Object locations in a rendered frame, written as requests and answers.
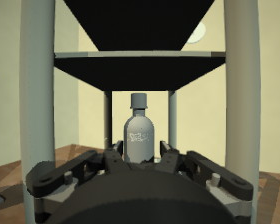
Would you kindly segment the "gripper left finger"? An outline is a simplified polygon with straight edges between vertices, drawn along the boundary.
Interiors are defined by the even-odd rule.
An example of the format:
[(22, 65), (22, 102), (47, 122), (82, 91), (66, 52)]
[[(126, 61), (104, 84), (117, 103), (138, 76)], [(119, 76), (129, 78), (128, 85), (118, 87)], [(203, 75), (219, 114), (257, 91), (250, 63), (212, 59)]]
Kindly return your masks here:
[(88, 150), (36, 179), (32, 184), (35, 223), (44, 224), (75, 188), (92, 179), (98, 171), (106, 172), (108, 168), (108, 173), (111, 174), (130, 170), (122, 155), (123, 140), (118, 140), (103, 153)]

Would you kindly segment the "grey bottle with cap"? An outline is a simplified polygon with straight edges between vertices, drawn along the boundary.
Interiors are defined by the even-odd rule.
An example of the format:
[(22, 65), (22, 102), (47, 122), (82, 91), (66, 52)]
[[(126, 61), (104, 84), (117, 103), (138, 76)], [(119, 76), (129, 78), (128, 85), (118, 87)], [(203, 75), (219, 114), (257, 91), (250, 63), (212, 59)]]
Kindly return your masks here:
[(145, 116), (146, 93), (132, 93), (132, 117), (124, 125), (124, 162), (154, 163), (154, 125)]

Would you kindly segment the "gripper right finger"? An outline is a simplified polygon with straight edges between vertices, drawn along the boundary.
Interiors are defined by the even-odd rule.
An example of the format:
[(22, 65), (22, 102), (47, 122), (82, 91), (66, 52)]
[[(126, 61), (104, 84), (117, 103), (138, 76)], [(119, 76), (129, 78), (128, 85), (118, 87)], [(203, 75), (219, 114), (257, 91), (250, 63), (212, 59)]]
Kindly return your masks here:
[(191, 180), (216, 196), (241, 224), (251, 223), (254, 187), (250, 182), (198, 152), (187, 151), (186, 154), (179, 154), (179, 150), (165, 141), (160, 141), (160, 156), (162, 159), (154, 170), (172, 174), (186, 172)]

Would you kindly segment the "grey metal shelving unit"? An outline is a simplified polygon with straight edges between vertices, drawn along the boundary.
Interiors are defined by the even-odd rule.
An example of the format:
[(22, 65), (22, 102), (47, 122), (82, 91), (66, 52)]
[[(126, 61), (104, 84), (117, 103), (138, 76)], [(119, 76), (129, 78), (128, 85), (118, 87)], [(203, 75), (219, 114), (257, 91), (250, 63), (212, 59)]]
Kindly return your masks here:
[(56, 169), (54, 67), (104, 91), (104, 150), (112, 91), (168, 91), (168, 144), (177, 147), (177, 90), (225, 64), (225, 169), (254, 186), (256, 224), (261, 65), (258, 0), (223, 0), (224, 51), (181, 51), (215, 0), (63, 0), (98, 51), (54, 53), (56, 0), (22, 0), (19, 117), (26, 224), (32, 184)]

